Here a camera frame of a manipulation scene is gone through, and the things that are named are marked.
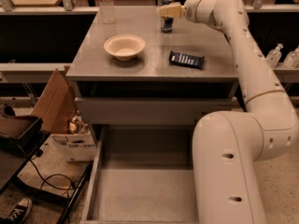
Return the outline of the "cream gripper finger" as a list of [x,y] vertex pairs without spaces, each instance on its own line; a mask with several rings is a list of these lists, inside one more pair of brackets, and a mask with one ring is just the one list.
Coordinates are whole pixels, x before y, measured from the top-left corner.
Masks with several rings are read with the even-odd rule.
[[159,8],[159,15],[161,17],[168,17],[168,18],[175,18],[177,16],[178,9],[176,7],[160,7]]
[[178,7],[181,7],[181,4],[179,2],[175,2],[175,3],[170,3],[168,5],[157,7],[156,10],[178,8]]

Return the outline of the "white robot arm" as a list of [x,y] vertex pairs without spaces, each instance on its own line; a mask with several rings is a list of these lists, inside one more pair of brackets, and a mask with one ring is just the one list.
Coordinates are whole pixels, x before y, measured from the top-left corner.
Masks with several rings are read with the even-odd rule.
[[299,137],[298,116],[249,31],[242,0],[186,0],[159,7],[161,17],[185,18],[222,32],[232,51],[245,109],[203,116],[192,136],[199,224],[266,224],[254,171]]

